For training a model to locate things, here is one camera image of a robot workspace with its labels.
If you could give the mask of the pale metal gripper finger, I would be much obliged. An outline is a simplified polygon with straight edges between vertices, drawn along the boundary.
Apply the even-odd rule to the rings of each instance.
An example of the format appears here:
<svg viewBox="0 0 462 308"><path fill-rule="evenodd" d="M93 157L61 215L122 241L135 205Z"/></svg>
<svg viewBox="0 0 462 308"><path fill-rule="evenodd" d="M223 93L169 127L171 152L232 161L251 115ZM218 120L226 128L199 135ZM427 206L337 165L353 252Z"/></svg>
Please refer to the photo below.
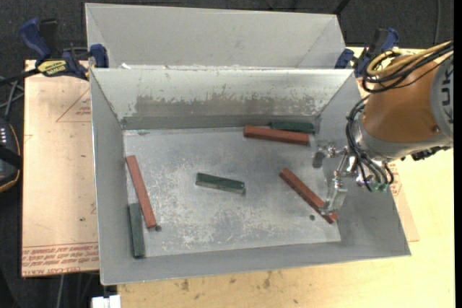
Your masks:
<svg viewBox="0 0 462 308"><path fill-rule="evenodd" d="M319 146L313 156L313 160L312 160L313 168L321 168L323 165L324 159L334 157L336 156L336 153L337 153L337 149L333 144Z"/></svg>
<svg viewBox="0 0 462 308"><path fill-rule="evenodd" d="M321 207L322 215L331 215L339 211L347 196L347 188L340 177L335 177L328 186L326 202Z"/></svg>

